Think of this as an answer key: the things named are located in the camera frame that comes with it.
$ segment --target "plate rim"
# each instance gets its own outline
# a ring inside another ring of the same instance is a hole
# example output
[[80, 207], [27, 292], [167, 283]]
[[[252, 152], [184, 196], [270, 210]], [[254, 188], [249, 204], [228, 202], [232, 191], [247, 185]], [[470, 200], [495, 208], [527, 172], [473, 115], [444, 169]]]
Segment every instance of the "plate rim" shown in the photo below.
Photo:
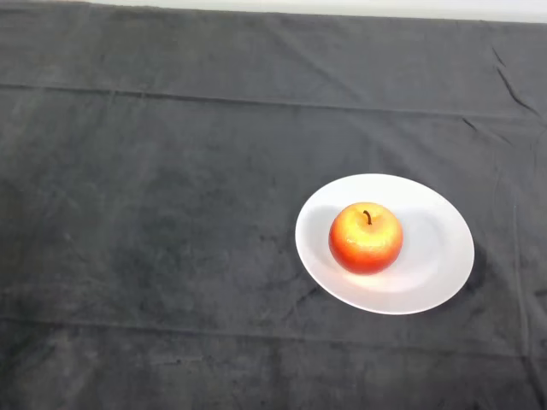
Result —
[[[453, 209], [457, 212], [457, 214], [460, 216], [460, 218], [462, 219], [463, 221], [463, 224], [465, 225], [465, 228], [466, 228], [466, 234], [468, 235], [469, 237], [469, 241], [471, 243], [471, 249], [473, 251], [472, 255], [471, 255], [471, 268], [469, 269], [469, 272], [466, 274], [465, 278], [462, 280], [462, 284], [460, 284], [459, 286], [455, 286], [455, 290], [454, 292], [452, 292], [449, 296], [447, 296], [446, 298], [442, 298], [442, 300], [440, 300], [440, 302], [436, 302], [436, 303], [433, 303], [433, 304], [430, 304], [430, 305], [427, 305], [426, 307], [420, 307], [420, 308], [417, 308], [417, 309], [412, 309], [412, 310], [404, 310], [404, 311], [397, 311], [397, 310], [394, 310], [394, 311], [385, 311], [385, 310], [378, 310], [378, 309], [374, 309], [374, 308], [370, 308], [370, 307], [363, 307], [363, 306], [359, 306], [357, 304], [355, 304], [354, 302], [350, 302], [348, 301], [347, 299], [345, 299], [344, 297], [342, 296], [339, 296], [339, 295], [336, 295], [334, 294], [331, 290], [328, 289], [328, 287], [326, 287], [312, 272], [311, 270], [309, 269], [309, 266], [306, 264], [306, 262], [304, 261], [303, 257], [302, 257], [302, 250], [300, 248], [300, 246], [298, 245], [298, 240], [297, 240], [297, 233], [299, 231], [298, 227], [300, 224], [302, 224], [302, 220], [301, 220], [301, 216], [302, 216], [302, 212], [303, 210], [306, 208], [306, 205], [308, 205], [309, 201], [315, 196], [315, 194], [317, 194], [319, 191], [325, 189], [327, 186], [329, 185], [332, 185], [332, 184], [336, 184], [338, 181], [342, 180], [342, 179], [350, 179], [350, 178], [354, 178], [354, 177], [362, 177], [362, 176], [368, 176], [368, 177], [388, 177], [388, 178], [394, 178], [394, 179], [402, 179], [402, 180], [406, 180], [406, 181], [410, 181], [414, 184], [417, 184], [417, 185], [420, 185], [422, 186], [423, 188], [426, 188], [427, 190], [430, 190], [432, 191], [434, 194], [440, 196], [441, 198], [443, 198], [443, 200], [445, 200], [449, 206], [453, 207]], [[440, 305], [442, 305], [443, 303], [446, 303], [447, 301], [449, 301], [450, 299], [452, 299], [462, 288], [463, 286], [465, 285], [465, 283], [469, 280], [469, 277], [471, 276], [471, 272], [473, 271], [473, 267], [474, 267], [474, 262], [475, 262], [475, 245], [474, 245], [474, 240], [473, 240], [473, 235], [471, 233], [471, 230], [469, 229], [469, 225], [467, 223], [467, 221], [465, 220], [465, 218], [463, 218], [463, 215], [462, 213], [452, 204], [452, 202], [450, 202], [448, 199], [446, 199], [444, 196], [442, 196], [441, 194], [439, 194], [438, 192], [436, 192], [433, 188], [430, 188], [429, 186], [427, 185], [424, 185], [418, 181], [414, 181], [413, 179], [409, 179], [409, 178], [405, 178], [405, 177], [400, 177], [398, 175], [391, 175], [389, 173], [356, 173], [356, 174], [352, 174], [352, 175], [347, 175], [345, 177], [341, 177], [341, 178], [337, 178], [337, 179], [334, 179], [333, 181], [327, 183], [327, 184], [324, 184], [322, 185], [319, 189], [317, 189], [316, 191], [314, 191], [314, 193], [312, 193], [308, 199], [306, 200], [306, 202], [302, 205], [302, 207], [300, 208], [300, 212], [298, 213], [298, 216], [297, 216], [297, 221], [296, 221], [296, 224], [295, 224], [295, 233], [294, 233], [294, 238], [295, 238], [295, 244], [296, 244], [296, 247], [297, 247], [297, 253], [298, 253], [298, 259], [300, 259], [301, 263], [303, 264], [304, 268], [306, 269], [306, 271], [308, 272], [309, 276], [312, 277], [312, 279], [323, 289], [323, 290], [326, 290], [326, 292], [328, 294], [330, 294], [331, 296], [334, 296], [336, 299], [340, 300], [341, 302], [344, 302], [344, 303], [347, 303], [348, 305], [352, 306], [353, 308], [358, 308], [360, 310], [364, 310], [366, 312], [371, 312], [371, 313], [378, 313], [378, 314], [386, 314], [386, 315], [390, 315], [390, 316], [402, 316], [402, 315], [405, 315], [405, 314], [416, 314], [416, 313], [422, 313], [422, 312], [426, 312], [428, 310], [431, 310], [431, 309], [434, 309]]]

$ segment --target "apple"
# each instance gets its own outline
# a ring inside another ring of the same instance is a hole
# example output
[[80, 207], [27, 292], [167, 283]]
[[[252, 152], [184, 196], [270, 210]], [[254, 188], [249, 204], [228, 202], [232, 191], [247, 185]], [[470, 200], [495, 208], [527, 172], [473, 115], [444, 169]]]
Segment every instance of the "apple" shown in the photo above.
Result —
[[334, 259], [346, 270], [372, 274], [386, 269], [403, 247], [403, 228], [377, 203], [358, 202], [334, 220], [328, 237]]

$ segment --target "white wall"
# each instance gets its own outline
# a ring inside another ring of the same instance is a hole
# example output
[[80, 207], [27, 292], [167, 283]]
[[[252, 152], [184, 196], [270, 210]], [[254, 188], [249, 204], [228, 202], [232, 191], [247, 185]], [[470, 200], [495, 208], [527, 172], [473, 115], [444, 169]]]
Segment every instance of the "white wall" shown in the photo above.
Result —
[[547, 22], [547, 0], [91, 0], [176, 9]]

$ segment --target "apple stem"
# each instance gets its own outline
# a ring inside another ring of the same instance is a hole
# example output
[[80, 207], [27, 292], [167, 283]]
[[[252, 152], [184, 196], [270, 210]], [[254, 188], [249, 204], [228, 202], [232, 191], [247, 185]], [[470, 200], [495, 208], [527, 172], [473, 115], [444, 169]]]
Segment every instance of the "apple stem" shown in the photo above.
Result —
[[362, 212], [368, 217], [368, 224], [372, 225], [373, 219], [370, 217], [370, 214], [368, 213], [368, 211], [362, 211]]

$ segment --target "white plate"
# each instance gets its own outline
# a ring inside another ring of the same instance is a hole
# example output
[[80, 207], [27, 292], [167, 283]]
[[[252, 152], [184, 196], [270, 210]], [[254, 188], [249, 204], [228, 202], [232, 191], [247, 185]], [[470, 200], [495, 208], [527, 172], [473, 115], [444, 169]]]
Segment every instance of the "white plate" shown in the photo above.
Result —
[[[354, 202], [376, 202], [403, 226], [397, 260], [375, 275], [355, 275], [332, 257], [328, 233]], [[315, 281], [343, 302], [370, 312], [418, 313], [448, 301], [473, 267], [471, 232], [460, 213], [434, 190], [410, 179], [363, 174], [338, 179], [312, 195], [297, 220], [297, 250]]]

